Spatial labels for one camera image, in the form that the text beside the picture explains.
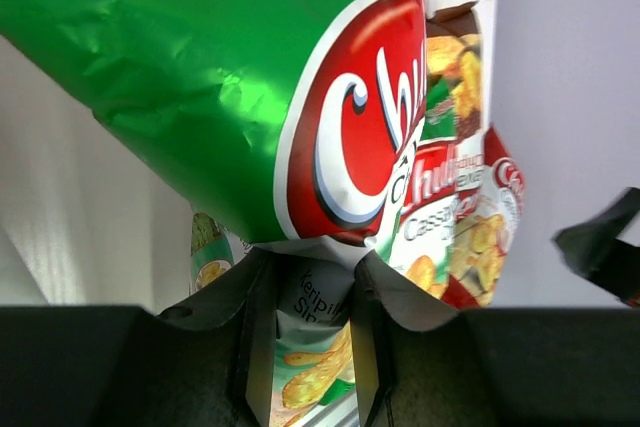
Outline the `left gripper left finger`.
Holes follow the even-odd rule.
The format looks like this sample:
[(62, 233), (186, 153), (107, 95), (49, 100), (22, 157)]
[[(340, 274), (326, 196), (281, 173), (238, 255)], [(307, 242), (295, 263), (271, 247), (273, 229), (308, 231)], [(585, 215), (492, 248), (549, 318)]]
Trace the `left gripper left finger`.
[(5, 307), (5, 426), (265, 426), (276, 258), (255, 249), (154, 315), (138, 306)]

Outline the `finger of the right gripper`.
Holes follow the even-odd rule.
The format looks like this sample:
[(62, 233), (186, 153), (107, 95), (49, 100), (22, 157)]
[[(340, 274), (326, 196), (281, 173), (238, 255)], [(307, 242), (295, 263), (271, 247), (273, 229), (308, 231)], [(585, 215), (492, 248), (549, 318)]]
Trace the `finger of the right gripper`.
[(629, 187), (596, 216), (553, 237), (569, 270), (629, 307), (639, 305), (639, 247), (620, 235), (638, 215), (639, 189)]

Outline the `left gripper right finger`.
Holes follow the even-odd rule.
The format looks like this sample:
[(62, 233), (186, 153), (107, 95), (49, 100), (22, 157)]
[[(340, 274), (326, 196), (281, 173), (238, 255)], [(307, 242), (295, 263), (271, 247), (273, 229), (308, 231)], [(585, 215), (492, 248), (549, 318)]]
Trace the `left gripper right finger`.
[(636, 311), (459, 311), (374, 254), (354, 274), (352, 345), (362, 425), (638, 424)]

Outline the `green chips bag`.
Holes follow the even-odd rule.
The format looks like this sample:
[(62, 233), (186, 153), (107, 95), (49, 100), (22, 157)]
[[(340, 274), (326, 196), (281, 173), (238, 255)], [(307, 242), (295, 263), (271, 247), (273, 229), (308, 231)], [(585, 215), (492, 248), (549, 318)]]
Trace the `green chips bag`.
[(388, 264), (436, 299), (449, 282), (458, 201), (456, 161), (454, 101), (444, 77), (434, 76)]
[(246, 242), (352, 265), (393, 238), (424, 0), (1, 0), (1, 33)]

